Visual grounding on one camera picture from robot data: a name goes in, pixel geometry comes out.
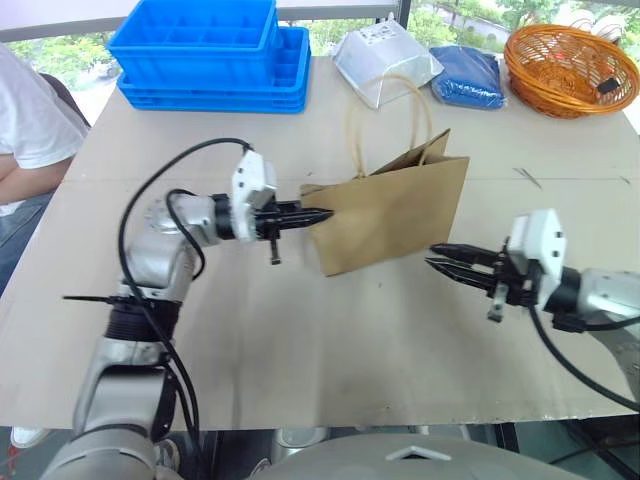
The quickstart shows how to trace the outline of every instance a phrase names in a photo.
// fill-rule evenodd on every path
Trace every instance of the table surface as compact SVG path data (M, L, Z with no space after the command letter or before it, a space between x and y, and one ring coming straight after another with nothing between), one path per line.
M451 241L498 248L513 218L554 207L577 268L640 269L639 144L622 113L573 121L515 98L495 112L445 106L427 92L435 133L471 162ZM0 304L0 424L69 427L109 309L64 294L110 295L116 228L152 171L205 139L247 139L273 162L278 198L302 183L350 178L344 118L354 94L314 59L301 115L145 112L116 91L58 189ZM373 170L407 148L409 100L366 115ZM230 190L239 149L212 147L168 172L170 188ZM536 179L522 174L524 169ZM130 229L140 229L142 208ZM283 263L265 243L224 242L189 292L176 329L202 427L503 422L625 413L547 353L521 309L501 324L489 300L429 268L425 252L325 278L305 231L286 232ZM578 367L630 396L613 357L588 335L550 332ZM175 428L183 424L179 416Z

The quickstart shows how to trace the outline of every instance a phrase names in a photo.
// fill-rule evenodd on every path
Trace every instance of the cable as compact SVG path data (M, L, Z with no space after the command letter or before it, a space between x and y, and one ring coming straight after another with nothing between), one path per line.
M180 377L184 382L184 386L187 389L187 394L190 400L189 403L191 406L191 412L189 412L189 408L186 402L187 399L185 396L184 398L185 406L183 408L183 413L185 417L185 423L187 424L188 427L189 426L191 427L189 428L190 430L189 437L191 438L191 441L194 444L193 446L196 452L199 451L199 445L200 445L200 417L199 417L198 402L196 399L196 393L193 387L193 382L191 381L191 378L187 373L187 369L182 363L182 359L180 358L180 355L178 355L178 352L176 351L173 344L171 343L171 340L167 337L165 332L160 328L160 326L158 325L158 322L156 322L155 318L153 318L153 315L151 314L149 309L144 305L144 300L145 300L144 295L142 294L142 291L140 290L140 288L136 285L127 261L127 252L125 248L125 233L126 233L127 222L129 221L129 217L131 216L131 212L133 211L133 208L135 207L136 203L138 202L142 194L153 184L153 182L155 182L163 173L165 173L171 167L173 167L182 159L191 155L192 153L202 148L208 147L210 145L218 145L223 143L234 143L234 144L240 145L242 146L243 151L245 152L247 150L252 149L249 143L245 142L244 140L240 140L238 138L215 138L213 140L207 140L205 142L199 143L197 145L194 145L184 150L183 152L179 153L176 157L171 159L169 162L167 162L164 166L162 166L146 182L144 182L142 186L134 193L133 197L131 197L131 199L129 200L129 203L124 209L124 212L122 214L122 219L120 220L120 227L118 229L118 259L120 261L120 267L122 268L122 275L124 277L124 282L129 286L131 293L136 299L136 301L138 302L145 318L147 319L147 322L149 322L149 325L151 326L152 330L154 331L154 333L156 334L156 336L158 337L158 339L160 340L164 348L167 350L167 353L170 359L173 360L173 362L175 363L178 373L180 374ZM204 463L202 456L200 457L199 460L200 460L200 463Z
M622 320L620 322L604 323L602 325L589 325L585 326L585 330L588 332L605 332L609 330L618 330L620 328L628 327L629 325L635 325L640 323L640 317L629 318L628 320Z
M551 460L549 462L549 465L556 465L558 463L564 462L565 460L569 460L570 458L577 457L578 455L582 455L583 453L587 453L587 452L595 452L598 450L608 451L608 450L611 450L612 448L632 447L634 445L638 445L639 443L640 441L635 440L633 442L623 442L623 443L618 443L613 445L598 445L595 447L585 447L585 448L581 448L580 450L576 450L575 452L567 453L566 455L563 455L562 457L558 457L555 460Z
M607 397L609 400L613 400L620 405L627 407L631 410L635 410L636 412L640 411L640 404L636 403L632 400L629 400L621 395L618 395L615 392L612 392L608 388L600 385L595 380L592 380L590 377L582 373L575 365L573 365L561 352L558 348L551 342L551 339L547 336L544 328L542 327L542 323L540 322L540 317L538 317L538 312L536 311L535 305L529 305L527 307L529 309L529 314L531 315L531 320L533 320L533 325L536 327L536 331L544 343L544 346L547 347L547 350L553 355L553 357L566 368L569 373L571 373L574 377L584 383L587 387L595 390L599 394Z
M184 388L182 388L182 384L180 380L178 380L178 376L176 372L169 366L166 366L167 371L171 372L174 377L176 377L176 392L178 393L178 398L180 399L180 406L182 407L182 411L186 412L189 408L189 403L187 402L187 396L184 393ZM184 416L184 423L187 426L187 432L192 431L194 429L193 424L191 423L191 418L188 415ZM202 449L200 448L200 443L194 443L192 445L193 452L196 456L196 460L198 461L198 467L200 471L206 472L207 466L204 461L204 455L202 454Z
M193 235L191 235L191 232L189 232L189 230L187 230L184 224L180 221L180 218L178 217L175 209L173 208L171 197L179 194L191 195L193 197L195 196L195 193L192 193L188 190L183 190L181 188L174 188L173 190L169 191L169 193L167 193L167 195L164 198L165 198L165 203L167 205L167 211L169 212L169 216L171 217L171 220L173 220L173 223L176 224L176 228L180 230L180 233L184 235L184 238L187 239L187 242L189 242L189 245L191 245L193 249L196 251L196 253L198 254L198 258L200 259L200 268L193 276L193 280L197 280L198 277L202 275L202 272L204 272L204 268L207 265L207 260L204 257L204 252L202 251L202 247L200 247L196 239L193 238Z
M209 478L211 480L218 480L220 478L220 456L222 452L223 439L224 439L224 432L218 430L216 432L213 452L211 453L211 469L209 473Z

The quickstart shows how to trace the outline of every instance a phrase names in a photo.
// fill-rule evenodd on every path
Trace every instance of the paper bag handle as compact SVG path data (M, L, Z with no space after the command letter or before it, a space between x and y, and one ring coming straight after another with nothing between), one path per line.
M411 92L414 99L418 100L418 105L422 107L422 112L424 114L424 118L427 122L427 141L431 139L431 132L433 131L433 122L431 121L431 113L429 111L429 105L427 104L427 99L424 98L422 92L414 85L414 83L404 75L400 75L399 73L387 73L385 75L381 75L379 77L373 78L369 80L364 86L371 85L372 83L382 82L384 80L399 80L404 83L404 86ZM354 131L353 129L353 117L356 111L356 108L359 106L360 102L358 98L355 97L349 106L349 110L347 111L347 138L350 140L351 147L351 159L353 160L354 166L356 168L356 178L364 178L367 176L364 170L364 162L362 160L362 122L358 122L358 129ZM411 145L409 150L413 149L416 144L416 137L418 132L418 123L419 116L418 110L416 109L416 102L412 102L412 122L411 122ZM418 165L424 165L427 159L427 149L422 150L422 155L420 156L420 161Z

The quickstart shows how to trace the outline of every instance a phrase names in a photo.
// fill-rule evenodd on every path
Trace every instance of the stacked blue bins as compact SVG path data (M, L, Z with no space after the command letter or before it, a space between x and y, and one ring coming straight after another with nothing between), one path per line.
M108 45L135 108L297 113L309 32L278 27L274 0L142 0Z

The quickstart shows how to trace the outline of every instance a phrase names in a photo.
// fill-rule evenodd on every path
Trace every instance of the blue bag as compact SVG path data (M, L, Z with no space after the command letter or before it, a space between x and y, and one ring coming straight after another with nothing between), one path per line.
M505 104L500 69L491 54L457 45L434 47L431 54L444 72L431 81L436 98L463 107L497 109Z

